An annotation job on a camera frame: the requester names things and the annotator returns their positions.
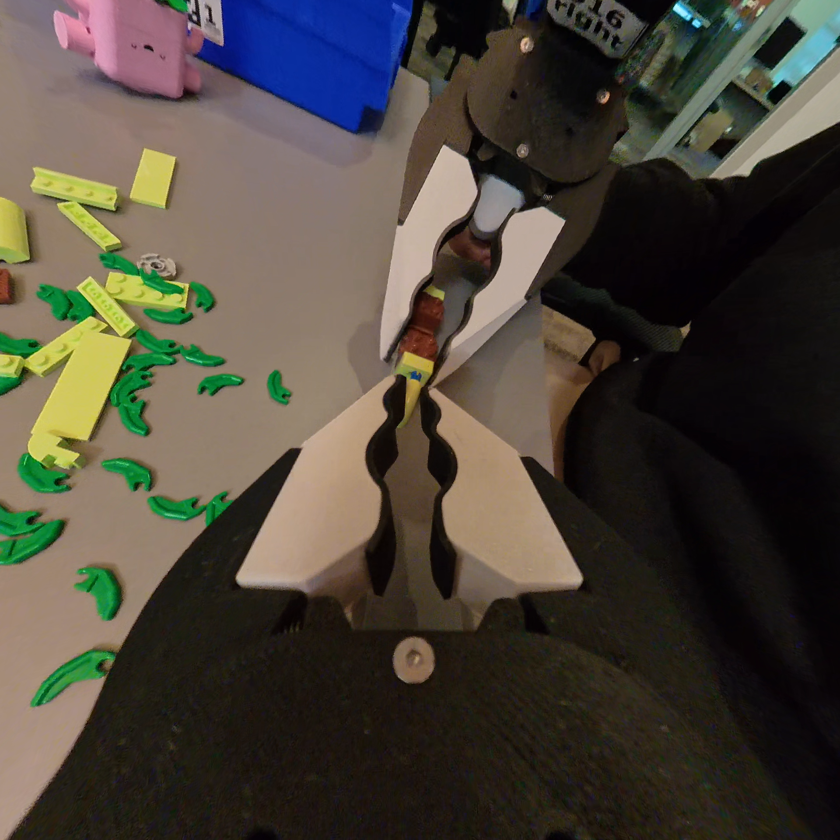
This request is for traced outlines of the person's right hand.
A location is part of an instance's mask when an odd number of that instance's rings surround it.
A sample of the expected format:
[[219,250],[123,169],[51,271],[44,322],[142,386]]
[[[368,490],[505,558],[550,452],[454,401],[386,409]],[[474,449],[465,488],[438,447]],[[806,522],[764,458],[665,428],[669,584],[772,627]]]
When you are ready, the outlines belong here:
[[454,235],[448,241],[448,246],[457,257],[476,263],[484,270],[490,270],[492,242],[478,238],[469,227]]

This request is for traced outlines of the scatter of lime bricks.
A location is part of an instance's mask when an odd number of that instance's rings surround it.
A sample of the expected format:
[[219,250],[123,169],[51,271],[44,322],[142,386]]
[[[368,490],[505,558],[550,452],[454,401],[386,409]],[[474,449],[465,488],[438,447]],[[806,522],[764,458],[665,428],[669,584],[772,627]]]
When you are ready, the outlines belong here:
[[84,311],[92,311],[51,343],[22,342],[21,349],[14,350],[13,341],[2,338],[2,356],[10,359],[12,379],[21,370],[45,376],[64,367],[30,431],[28,458],[46,468],[68,469],[81,466],[83,459],[65,442],[86,442],[91,437],[139,330],[123,304],[149,309],[152,315],[172,314],[176,323],[183,323],[192,316],[186,310],[190,285],[121,257],[121,241],[88,211],[88,207],[115,211],[115,187],[41,167],[34,168],[34,174],[33,193],[59,200],[58,211],[100,248],[101,264],[109,270],[105,286],[88,277],[76,288],[75,298],[59,288],[38,289],[59,320],[70,317],[77,302],[84,304]]

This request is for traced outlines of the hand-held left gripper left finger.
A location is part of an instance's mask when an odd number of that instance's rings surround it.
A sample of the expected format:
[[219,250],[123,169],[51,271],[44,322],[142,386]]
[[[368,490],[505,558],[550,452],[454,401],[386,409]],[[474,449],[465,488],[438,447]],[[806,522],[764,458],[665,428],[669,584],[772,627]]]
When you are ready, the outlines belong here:
[[244,589],[332,597],[363,624],[396,559],[385,483],[398,457],[403,383],[382,381],[300,447],[236,574]]

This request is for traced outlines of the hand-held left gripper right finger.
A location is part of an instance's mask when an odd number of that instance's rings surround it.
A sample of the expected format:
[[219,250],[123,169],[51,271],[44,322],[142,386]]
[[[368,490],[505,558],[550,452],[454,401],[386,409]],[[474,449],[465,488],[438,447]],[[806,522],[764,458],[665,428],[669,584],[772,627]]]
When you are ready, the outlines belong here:
[[497,600],[583,583],[529,467],[539,467],[436,389],[420,395],[427,467],[438,484],[429,557],[441,596],[479,624]]

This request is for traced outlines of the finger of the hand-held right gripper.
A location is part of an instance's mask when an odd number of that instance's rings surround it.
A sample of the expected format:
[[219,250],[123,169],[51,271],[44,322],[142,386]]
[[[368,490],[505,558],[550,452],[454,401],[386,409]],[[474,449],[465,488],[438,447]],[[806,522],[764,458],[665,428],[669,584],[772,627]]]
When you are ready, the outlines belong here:
[[406,220],[397,226],[382,304],[380,356],[389,361],[413,313],[414,299],[431,277],[445,237],[468,221],[478,199],[470,162],[443,146]]
[[496,242],[495,268],[467,299],[463,317],[438,358],[434,382],[455,373],[526,305],[529,289],[564,224],[564,219],[547,207],[509,216]]

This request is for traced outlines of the scatter of green leaf pieces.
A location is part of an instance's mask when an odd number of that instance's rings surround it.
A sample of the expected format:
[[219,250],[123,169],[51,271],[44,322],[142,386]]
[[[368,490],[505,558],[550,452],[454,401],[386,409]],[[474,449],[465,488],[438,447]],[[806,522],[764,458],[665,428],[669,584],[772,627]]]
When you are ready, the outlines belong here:
[[[72,293],[70,293],[70,290],[67,290],[67,292],[69,292],[69,298],[76,297],[75,290]],[[75,326],[79,320],[92,313],[90,309],[84,311],[83,308],[84,304],[77,302],[71,312],[69,318],[73,319]],[[183,323],[176,323],[175,316],[172,314],[169,316],[160,313],[152,315],[149,309],[146,309],[145,312],[150,319],[160,323],[184,324],[191,319],[189,318]],[[12,339],[3,332],[2,338],[12,340],[14,343],[12,349],[14,350],[20,350],[22,342],[42,346],[34,340]],[[110,398],[106,401],[99,419],[108,406],[112,406],[119,413],[122,425],[131,434],[144,438],[151,434],[151,428],[144,417],[147,402],[139,396],[138,392],[148,389],[153,384],[156,367],[176,364],[179,357],[183,358],[188,364],[211,370],[226,364],[224,357],[205,353],[200,346],[194,343],[184,345],[171,340],[159,339],[148,330],[139,329],[132,339],[128,360],[123,364],[118,379],[111,390]],[[35,375],[28,370],[21,370],[18,371],[18,378],[12,379],[12,373],[13,366],[10,364],[9,357],[2,356],[2,396],[18,387],[27,373]],[[59,467],[46,468],[39,462],[28,458],[28,441],[26,450],[17,460],[16,471],[20,480],[33,492],[44,495],[55,495],[70,491],[71,486],[67,482],[70,479],[71,471],[83,468],[86,463],[84,455],[72,447],[79,442],[67,441],[65,446],[78,452],[83,459],[81,466],[62,469]],[[112,475],[121,476],[131,492],[142,489],[143,492],[148,494],[154,489],[153,472],[134,458],[127,456],[105,458],[101,462],[101,467]],[[204,515],[205,523],[209,527],[232,505],[233,499],[229,499],[228,493],[222,491],[204,503],[202,503],[200,497],[176,500],[160,494],[150,496],[147,503],[149,510],[156,517],[170,521],[188,522]],[[60,518],[42,520],[41,517],[42,513],[38,510],[12,511],[2,504],[2,567],[21,564],[33,559],[55,544],[65,530],[67,521]],[[91,561],[80,567],[77,570],[77,575],[81,576],[81,580],[74,584],[74,588],[79,592],[89,594],[94,599],[100,620],[103,622],[113,620],[123,603],[123,588],[116,573],[110,568],[94,564]],[[30,706],[43,706],[57,698],[69,686],[84,679],[104,677],[107,673],[107,666],[111,665],[115,655],[111,651],[94,648],[68,660],[41,682],[30,701]]]

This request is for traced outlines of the brown and lime brick assembly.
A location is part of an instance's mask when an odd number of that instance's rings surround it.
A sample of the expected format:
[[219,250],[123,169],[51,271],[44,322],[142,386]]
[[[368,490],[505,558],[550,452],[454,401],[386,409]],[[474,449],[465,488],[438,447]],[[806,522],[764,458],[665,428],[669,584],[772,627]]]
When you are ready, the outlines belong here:
[[445,315],[445,293],[430,285],[414,301],[408,325],[396,347],[394,373],[407,377],[420,371],[427,383],[437,362],[438,330]]

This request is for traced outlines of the blue plastic crate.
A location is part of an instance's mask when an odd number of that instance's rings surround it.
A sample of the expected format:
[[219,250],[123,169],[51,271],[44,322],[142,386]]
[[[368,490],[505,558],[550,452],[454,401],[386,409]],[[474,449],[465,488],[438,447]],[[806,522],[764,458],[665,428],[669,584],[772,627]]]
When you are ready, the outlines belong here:
[[352,133],[386,111],[412,2],[200,1],[198,57]]

